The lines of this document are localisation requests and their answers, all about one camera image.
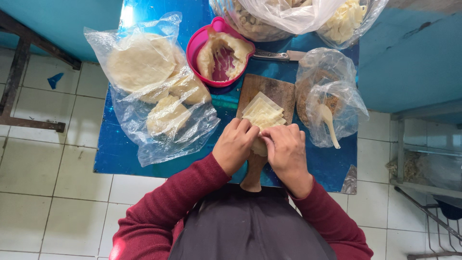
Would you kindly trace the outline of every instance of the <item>blue plastic scrap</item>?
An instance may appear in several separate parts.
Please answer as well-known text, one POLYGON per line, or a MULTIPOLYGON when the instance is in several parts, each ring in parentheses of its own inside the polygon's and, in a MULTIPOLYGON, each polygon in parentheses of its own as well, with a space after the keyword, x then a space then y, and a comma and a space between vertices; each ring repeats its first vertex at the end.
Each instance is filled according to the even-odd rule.
POLYGON ((61 79, 61 77, 64 75, 64 73, 58 73, 54 75, 53 77, 47 79, 48 83, 50 83, 51 89, 56 89, 56 83, 61 79))

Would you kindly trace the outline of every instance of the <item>knife handle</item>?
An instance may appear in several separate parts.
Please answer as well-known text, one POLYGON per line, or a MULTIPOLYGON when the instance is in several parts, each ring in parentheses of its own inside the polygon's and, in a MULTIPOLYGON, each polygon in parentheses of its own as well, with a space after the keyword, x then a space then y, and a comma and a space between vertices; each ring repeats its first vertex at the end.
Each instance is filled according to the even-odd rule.
POLYGON ((265 51, 265 50, 260 50, 260 49, 255 49, 255 53, 253 55, 254 58, 259 59, 259 60, 270 60, 270 61, 289 61, 290 57, 287 55, 287 53, 275 53, 275 52, 270 52, 270 51, 265 51))

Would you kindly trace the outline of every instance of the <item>dark apron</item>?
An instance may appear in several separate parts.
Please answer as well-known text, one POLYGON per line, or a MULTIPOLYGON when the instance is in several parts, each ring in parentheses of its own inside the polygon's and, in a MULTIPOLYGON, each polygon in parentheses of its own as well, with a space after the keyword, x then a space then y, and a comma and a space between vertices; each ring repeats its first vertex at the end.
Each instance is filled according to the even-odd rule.
POLYGON ((199 201, 185 219, 169 260, 336 260, 319 233, 285 200, 227 184, 199 201))

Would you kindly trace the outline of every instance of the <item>white tile floor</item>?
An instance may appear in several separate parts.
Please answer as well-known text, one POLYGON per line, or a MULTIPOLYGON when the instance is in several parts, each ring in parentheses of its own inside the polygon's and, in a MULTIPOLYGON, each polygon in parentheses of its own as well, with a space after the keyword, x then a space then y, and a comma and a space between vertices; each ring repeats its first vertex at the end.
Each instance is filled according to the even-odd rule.
MULTIPOLYGON (((12 57, 13 51, 0 49, 0 88, 12 57)), ((106 90, 99 65, 74 71, 53 58, 30 58, 14 116, 65 122, 66 131, 0 126, 0 259, 107 259, 117 220, 165 182, 92 173, 106 90), (46 79, 61 72, 52 90, 46 79)), ((388 184, 384 164, 396 154, 396 124, 389 114, 370 116, 358 132, 358 194, 330 195, 363 229, 374 260, 429 252, 425 216, 388 184)), ((406 123, 409 144, 462 150, 461 131, 452 126, 406 123)), ((411 194, 422 203, 430 199, 411 194)), ((436 232, 435 223, 430 229, 436 232)))

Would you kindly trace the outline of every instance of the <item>hand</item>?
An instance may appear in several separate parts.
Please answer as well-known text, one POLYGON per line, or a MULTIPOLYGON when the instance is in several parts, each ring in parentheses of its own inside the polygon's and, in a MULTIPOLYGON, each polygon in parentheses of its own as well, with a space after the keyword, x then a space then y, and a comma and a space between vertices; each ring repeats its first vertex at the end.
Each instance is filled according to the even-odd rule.
POLYGON ((231 177, 244 164, 259 132, 260 128, 252 126, 247 119, 234 118, 225 127, 212 154, 228 176, 231 177))
POLYGON ((266 128, 261 135, 276 175, 295 197, 305 198, 313 187, 313 176, 306 166, 305 132, 291 124, 266 128))

